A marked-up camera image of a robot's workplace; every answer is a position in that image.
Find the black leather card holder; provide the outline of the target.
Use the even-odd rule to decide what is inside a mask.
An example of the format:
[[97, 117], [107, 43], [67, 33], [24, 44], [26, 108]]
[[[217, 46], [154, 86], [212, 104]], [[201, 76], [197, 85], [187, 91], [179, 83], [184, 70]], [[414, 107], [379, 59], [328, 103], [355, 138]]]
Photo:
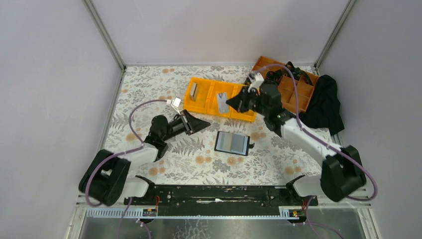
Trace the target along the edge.
[[214, 151], [247, 156], [249, 154], [249, 150], [253, 149], [254, 146], [255, 143], [251, 142], [250, 136], [239, 133], [218, 131]]

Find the black rolled tie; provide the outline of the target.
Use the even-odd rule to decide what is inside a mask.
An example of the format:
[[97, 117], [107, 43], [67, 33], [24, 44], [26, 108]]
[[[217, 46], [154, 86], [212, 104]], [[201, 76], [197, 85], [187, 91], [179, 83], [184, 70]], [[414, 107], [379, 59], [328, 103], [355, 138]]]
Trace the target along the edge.
[[271, 81], [278, 85], [280, 84], [282, 77], [283, 71], [281, 69], [276, 71], [268, 71], [265, 77], [265, 81]]

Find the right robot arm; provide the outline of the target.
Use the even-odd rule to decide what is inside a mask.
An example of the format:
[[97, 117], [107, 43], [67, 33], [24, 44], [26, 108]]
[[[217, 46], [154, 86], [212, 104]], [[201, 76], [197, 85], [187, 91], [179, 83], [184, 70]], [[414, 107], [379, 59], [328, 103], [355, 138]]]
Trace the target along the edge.
[[290, 182], [295, 195], [325, 195], [339, 202], [366, 184], [357, 149], [351, 145], [329, 144], [314, 134], [282, 106], [281, 93], [276, 85], [262, 84], [259, 89], [244, 86], [226, 103], [239, 113], [252, 110], [262, 115], [270, 131], [298, 146], [321, 166], [319, 175], [301, 176]]

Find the wooden compartment organizer tray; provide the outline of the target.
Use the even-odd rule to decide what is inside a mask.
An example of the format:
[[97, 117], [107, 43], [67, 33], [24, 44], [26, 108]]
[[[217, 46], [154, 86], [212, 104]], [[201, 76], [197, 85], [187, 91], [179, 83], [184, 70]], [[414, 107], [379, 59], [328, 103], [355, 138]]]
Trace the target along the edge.
[[271, 59], [266, 56], [260, 56], [255, 63], [252, 71], [260, 71], [263, 78], [265, 79], [266, 74], [268, 71], [276, 71], [282, 70], [283, 77], [278, 84], [278, 90], [281, 93], [281, 102], [283, 107], [288, 109], [289, 111], [295, 113], [296, 112], [296, 104], [299, 105], [299, 111], [305, 112], [307, 107], [310, 103], [311, 97], [314, 93], [316, 83], [319, 79], [319, 76], [314, 74], [311, 69], [305, 67], [299, 67], [301, 70], [307, 72], [309, 75], [313, 85], [308, 85], [305, 81], [304, 76], [302, 76], [299, 80], [295, 78], [291, 78], [288, 72], [280, 67], [280, 66], [272, 66], [270, 68], [264, 68], [267, 65], [271, 64], [278, 64], [280, 65], [281, 62]]

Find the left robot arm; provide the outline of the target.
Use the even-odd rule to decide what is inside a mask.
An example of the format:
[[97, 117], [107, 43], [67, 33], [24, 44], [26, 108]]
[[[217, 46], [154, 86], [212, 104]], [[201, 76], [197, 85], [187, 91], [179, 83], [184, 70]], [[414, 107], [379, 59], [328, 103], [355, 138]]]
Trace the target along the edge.
[[175, 115], [172, 121], [163, 115], [155, 116], [149, 134], [138, 148], [120, 153], [100, 150], [80, 180], [78, 189], [106, 206], [112, 206], [121, 197], [128, 198], [129, 192], [142, 197], [148, 183], [128, 183], [129, 170], [160, 160], [168, 150], [167, 140], [182, 133], [191, 135], [209, 126], [210, 122], [194, 117], [187, 110]]

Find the grey card in bin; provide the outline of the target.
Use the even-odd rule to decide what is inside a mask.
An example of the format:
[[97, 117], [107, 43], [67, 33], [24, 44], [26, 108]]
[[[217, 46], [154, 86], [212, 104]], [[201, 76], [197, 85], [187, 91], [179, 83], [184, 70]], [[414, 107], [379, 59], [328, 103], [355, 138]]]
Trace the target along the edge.
[[196, 82], [193, 82], [191, 85], [190, 92], [189, 92], [190, 99], [192, 101], [196, 101], [197, 95], [198, 95], [198, 85]]

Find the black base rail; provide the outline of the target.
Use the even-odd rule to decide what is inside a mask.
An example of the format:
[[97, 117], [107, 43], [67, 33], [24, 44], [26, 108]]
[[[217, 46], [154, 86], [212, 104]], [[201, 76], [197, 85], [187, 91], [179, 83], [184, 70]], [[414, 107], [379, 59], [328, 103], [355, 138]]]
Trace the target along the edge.
[[159, 216], [265, 217], [288, 207], [301, 210], [309, 199], [285, 186], [153, 185], [124, 203], [151, 206]]

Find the dark green rolled tie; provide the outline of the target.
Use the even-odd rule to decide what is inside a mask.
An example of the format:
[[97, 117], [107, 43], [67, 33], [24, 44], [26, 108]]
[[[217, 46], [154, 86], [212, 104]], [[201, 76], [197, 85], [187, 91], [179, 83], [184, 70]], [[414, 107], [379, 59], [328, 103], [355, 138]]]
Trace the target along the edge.
[[304, 76], [306, 83], [311, 86], [313, 85], [307, 72], [301, 70], [299, 67], [295, 67], [291, 61], [286, 63], [286, 67], [292, 72], [292, 75], [296, 80], [299, 80], [302, 76]]

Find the yellow plastic divided bin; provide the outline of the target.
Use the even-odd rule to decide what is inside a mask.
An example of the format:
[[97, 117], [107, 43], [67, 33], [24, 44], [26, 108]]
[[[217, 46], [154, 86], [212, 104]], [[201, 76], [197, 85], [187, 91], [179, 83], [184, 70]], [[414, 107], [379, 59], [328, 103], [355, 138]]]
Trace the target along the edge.
[[[198, 85], [196, 101], [192, 101], [189, 96], [193, 82]], [[218, 112], [216, 94], [227, 92], [227, 98], [230, 99], [240, 92], [242, 86], [242, 84], [192, 77], [184, 96], [183, 109], [194, 113], [254, 122], [256, 113], [253, 111], [238, 113], [234, 109], [229, 108], [229, 113], [227, 114], [219, 114]]]

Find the black cloth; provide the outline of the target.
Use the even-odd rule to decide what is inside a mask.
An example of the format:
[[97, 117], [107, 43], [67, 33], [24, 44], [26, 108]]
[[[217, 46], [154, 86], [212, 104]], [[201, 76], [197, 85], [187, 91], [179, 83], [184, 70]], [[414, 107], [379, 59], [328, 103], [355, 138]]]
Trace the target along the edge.
[[337, 82], [329, 75], [319, 77], [308, 108], [299, 114], [301, 122], [310, 128], [328, 128], [330, 135], [345, 129], [340, 115]]

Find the floral patterned table mat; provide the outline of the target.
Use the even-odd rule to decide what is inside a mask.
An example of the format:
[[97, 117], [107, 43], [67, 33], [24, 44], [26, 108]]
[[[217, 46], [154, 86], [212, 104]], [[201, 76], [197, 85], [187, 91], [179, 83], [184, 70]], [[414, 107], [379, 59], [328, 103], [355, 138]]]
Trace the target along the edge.
[[[132, 66], [128, 67], [118, 95], [105, 149], [121, 152], [139, 146], [154, 116], [171, 120], [175, 112], [167, 99], [183, 98], [192, 77], [241, 83], [250, 66]], [[257, 116], [255, 122], [199, 114], [211, 123], [193, 135], [168, 141], [157, 162], [134, 166], [128, 176], [146, 177], [157, 184], [284, 185], [294, 178], [318, 175], [321, 168], [308, 154], [269, 131]], [[218, 131], [250, 136], [247, 156], [214, 151]]]

